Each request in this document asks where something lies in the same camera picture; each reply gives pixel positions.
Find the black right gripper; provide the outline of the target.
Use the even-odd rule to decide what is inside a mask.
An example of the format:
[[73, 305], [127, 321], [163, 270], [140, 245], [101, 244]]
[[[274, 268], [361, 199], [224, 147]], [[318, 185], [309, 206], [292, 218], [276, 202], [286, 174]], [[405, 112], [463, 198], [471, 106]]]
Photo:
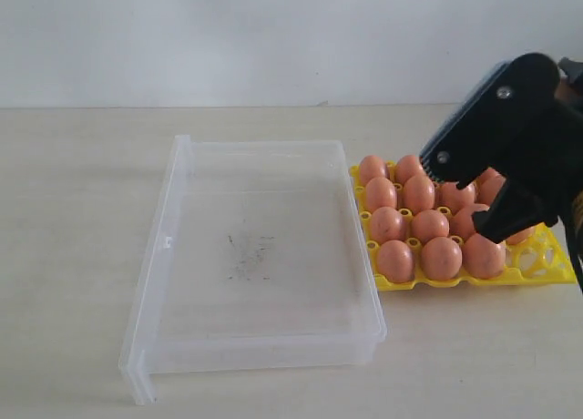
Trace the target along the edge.
[[474, 228], [494, 243], [558, 218], [582, 229], [582, 110], [558, 101], [527, 123], [491, 166], [504, 177], [486, 211], [473, 213]]

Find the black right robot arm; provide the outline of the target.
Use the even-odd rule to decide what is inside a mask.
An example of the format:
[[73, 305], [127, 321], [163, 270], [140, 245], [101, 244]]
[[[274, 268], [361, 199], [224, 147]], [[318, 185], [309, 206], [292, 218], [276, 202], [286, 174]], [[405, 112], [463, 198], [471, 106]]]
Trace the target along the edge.
[[488, 160], [506, 178], [494, 210], [474, 216], [476, 230], [498, 243], [530, 226], [562, 221], [568, 256], [582, 282], [582, 63], [558, 61], [564, 77], [552, 106]]

